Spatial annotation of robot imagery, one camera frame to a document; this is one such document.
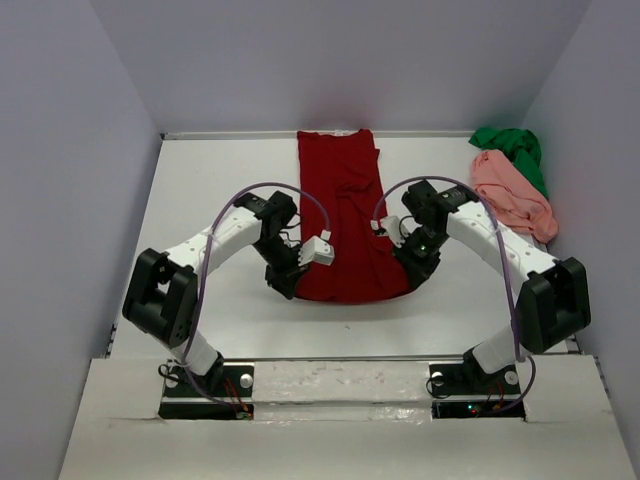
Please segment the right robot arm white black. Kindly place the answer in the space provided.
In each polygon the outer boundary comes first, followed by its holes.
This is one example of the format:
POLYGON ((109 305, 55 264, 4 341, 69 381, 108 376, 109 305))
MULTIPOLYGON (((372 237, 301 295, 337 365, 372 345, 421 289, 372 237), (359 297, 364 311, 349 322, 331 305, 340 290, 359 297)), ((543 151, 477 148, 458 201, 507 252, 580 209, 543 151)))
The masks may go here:
POLYGON ((392 240, 393 256, 411 289, 435 273, 449 239, 502 276, 508 325, 429 380, 436 398, 481 394, 506 368, 547 352, 590 325, 586 268, 574 257, 558 259, 535 248, 502 224, 469 187, 454 183, 439 191, 433 180, 413 177, 401 183, 406 189, 402 204, 417 224, 413 231, 393 216, 383 218, 380 226, 392 240))

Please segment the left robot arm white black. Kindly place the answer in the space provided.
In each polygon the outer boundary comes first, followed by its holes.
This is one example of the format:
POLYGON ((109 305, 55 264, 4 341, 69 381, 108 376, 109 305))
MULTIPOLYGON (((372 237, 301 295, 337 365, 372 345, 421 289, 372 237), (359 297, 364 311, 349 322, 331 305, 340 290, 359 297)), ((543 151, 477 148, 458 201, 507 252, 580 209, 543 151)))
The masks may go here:
POLYGON ((309 270, 300 263, 301 247, 281 236, 296 214, 294 200, 280 191, 267 199, 245 193, 216 227, 166 251, 148 248, 137 257, 122 315, 180 361, 187 383, 198 394, 215 392, 224 368, 222 354, 193 325, 202 307, 200 281, 251 246, 266 262, 267 285, 293 299, 309 270))

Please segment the dark red t shirt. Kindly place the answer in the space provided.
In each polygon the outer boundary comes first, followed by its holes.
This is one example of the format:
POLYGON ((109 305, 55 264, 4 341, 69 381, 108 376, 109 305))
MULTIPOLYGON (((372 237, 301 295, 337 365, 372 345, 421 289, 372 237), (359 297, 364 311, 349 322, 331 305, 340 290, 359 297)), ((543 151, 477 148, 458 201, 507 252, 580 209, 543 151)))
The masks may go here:
POLYGON ((346 136, 297 133, 301 189, 316 198, 330 220, 331 265, 313 264, 296 286, 303 300, 366 304, 411 292, 392 254, 393 243, 371 228, 383 195, 379 149, 369 130, 346 136))

